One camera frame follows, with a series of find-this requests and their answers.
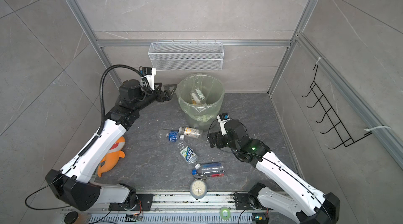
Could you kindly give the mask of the green cap clear bottle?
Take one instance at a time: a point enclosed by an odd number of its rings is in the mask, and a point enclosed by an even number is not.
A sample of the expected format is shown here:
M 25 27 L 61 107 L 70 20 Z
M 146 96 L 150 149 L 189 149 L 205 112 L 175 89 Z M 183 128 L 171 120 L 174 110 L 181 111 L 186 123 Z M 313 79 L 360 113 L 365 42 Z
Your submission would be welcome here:
M 206 100 L 205 95 L 202 93 L 202 91 L 199 88 L 196 88 L 195 92 L 199 95 L 199 98 L 201 100 L 201 104 L 204 104 L 205 100 Z

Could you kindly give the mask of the red label bottle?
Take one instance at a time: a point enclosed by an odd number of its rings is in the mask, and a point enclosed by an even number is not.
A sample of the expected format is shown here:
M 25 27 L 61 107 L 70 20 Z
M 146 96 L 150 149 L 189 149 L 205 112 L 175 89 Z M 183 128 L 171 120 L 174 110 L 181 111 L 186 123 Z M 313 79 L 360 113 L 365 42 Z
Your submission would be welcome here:
M 199 95 L 196 92 L 191 93 L 192 104 L 193 105 L 201 105 L 202 101 L 199 98 Z

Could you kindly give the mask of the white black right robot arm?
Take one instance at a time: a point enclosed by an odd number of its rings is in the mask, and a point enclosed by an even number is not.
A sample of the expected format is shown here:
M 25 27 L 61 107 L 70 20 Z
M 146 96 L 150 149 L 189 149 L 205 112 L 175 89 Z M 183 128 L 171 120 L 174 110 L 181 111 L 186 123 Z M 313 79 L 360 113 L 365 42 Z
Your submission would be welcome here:
M 250 138 L 239 120 L 227 113 L 215 119 L 219 123 L 218 132 L 208 132 L 207 138 L 212 148 L 223 152 L 229 148 L 239 161 L 249 163 L 277 185 L 286 195 L 257 183 L 248 192 L 252 208 L 269 208 L 288 217 L 297 224 L 335 224 L 340 217 L 340 200 L 333 193 L 325 194 L 316 189 L 288 166 L 263 141 Z

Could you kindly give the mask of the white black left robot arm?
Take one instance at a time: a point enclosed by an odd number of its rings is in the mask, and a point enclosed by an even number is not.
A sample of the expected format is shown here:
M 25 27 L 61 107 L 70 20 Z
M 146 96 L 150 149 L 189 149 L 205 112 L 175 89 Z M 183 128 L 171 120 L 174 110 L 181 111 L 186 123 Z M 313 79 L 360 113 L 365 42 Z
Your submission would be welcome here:
M 114 69 L 128 69 L 136 73 L 139 80 L 127 80 L 119 88 L 118 103 L 110 111 L 105 111 L 104 83 L 107 75 Z M 50 170 L 45 177 L 47 187 L 54 196 L 80 211 L 93 205 L 109 204 L 124 210 L 132 210 L 137 205 L 136 190 L 124 184 L 107 185 L 91 183 L 93 173 L 99 164 L 105 163 L 104 157 L 112 146 L 130 129 L 140 117 L 140 111 L 153 102 L 172 99 L 176 84 L 153 83 L 156 70 L 151 67 L 134 67 L 116 64 L 108 67 L 102 74 L 99 84 L 101 122 L 98 130 L 85 146 L 60 170 Z

